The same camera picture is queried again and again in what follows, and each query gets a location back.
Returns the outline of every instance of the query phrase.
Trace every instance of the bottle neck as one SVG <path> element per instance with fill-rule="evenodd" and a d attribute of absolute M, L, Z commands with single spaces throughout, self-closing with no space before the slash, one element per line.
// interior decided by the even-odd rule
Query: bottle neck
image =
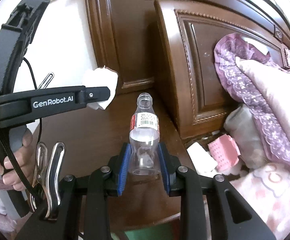
<path fill-rule="evenodd" d="M 142 93 L 137 99 L 137 111 L 138 112 L 153 112 L 152 109 L 152 97 L 148 93 Z"/>

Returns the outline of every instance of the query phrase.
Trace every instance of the human hand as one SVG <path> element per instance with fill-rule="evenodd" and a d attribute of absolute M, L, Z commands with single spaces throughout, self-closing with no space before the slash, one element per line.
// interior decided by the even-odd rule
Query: human hand
<path fill-rule="evenodd" d="M 34 176 L 34 166 L 35 166 L 35 154 L 31 142 L 33 140 L 33 135 L 29 129 L 26 130 L 23 136 L 23 146 L 15 152 L 15 158 L 20 165 L 24 175 L 29 180 L 30 183 L 33 181 Z M 4 160 L 4 166 L 6 169 L 12 169 L 12 163 L 9 158 L 6 157 Z M 0 175 L 2 175 L 4 169 L 0 164 Z M 24 184 L 21 182 L 21 179 L 18 177 L 15 170 L 12 170 L 6 173 L 3 176 L 3 182 L 7 186 L 13 186 L 13 188 L 17 191 L 21 191 L 25 189 Z"/>

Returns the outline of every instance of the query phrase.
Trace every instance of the wooden headboard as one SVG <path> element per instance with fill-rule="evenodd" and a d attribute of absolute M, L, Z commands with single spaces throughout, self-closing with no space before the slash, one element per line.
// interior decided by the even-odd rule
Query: wooden headboard
<path fill-rule="evenodd" d="M 213 50 L 238 32 L 285 65 L 290 24 L 274 0 L 86 0 L 98 66 L 119 73 L 117 93 L 155 87 L 182 139 L 222 128 L 234 102 Z"/>

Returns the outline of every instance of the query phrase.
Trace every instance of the wooden table surface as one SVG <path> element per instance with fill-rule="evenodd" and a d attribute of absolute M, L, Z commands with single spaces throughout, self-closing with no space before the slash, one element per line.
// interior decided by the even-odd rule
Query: wooden table surface
<path fill-rule="evenodd" d="M 159 118 L 160 141 L 166 143 L 170 154 L 178 156 L 182 165 L 192 168 L 190 157 L 160 98 L 154 90 L 147 92 L 153 97 L 153 108 Z M 57 141 L 66 146 L 61 178 L 67 174 L 89 175 L 106 165 L 111 156 L 119 154 L 123 142 L 129 141 L 130 119 L 139 94 L 117 95 L 106 110 L 85 108 L 43 119 L 41 141 L 50 151 Z M 180 197 L 168 197 L 161 177 L 142 184 L 135 184 L 128 177 L 123 195 L 108 198 L 108 210 L 112 231 L 143 228 L 179 217 Z"/>

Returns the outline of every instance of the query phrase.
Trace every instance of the clear plastic bottle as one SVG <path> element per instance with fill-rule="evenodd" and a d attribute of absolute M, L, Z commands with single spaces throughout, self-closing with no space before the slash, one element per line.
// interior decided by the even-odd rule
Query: clear plastic bottle
<path fill-rule="evenodd" d="M 159 122 L 152 108 L 152 97 L 142 93 L 137 99 L 137 109 L 131 119 L 129 141 L 132 155 L 128 171 L 134 175 L 156 175 L 160 163 L 156 152 L 159 143 Z"/>

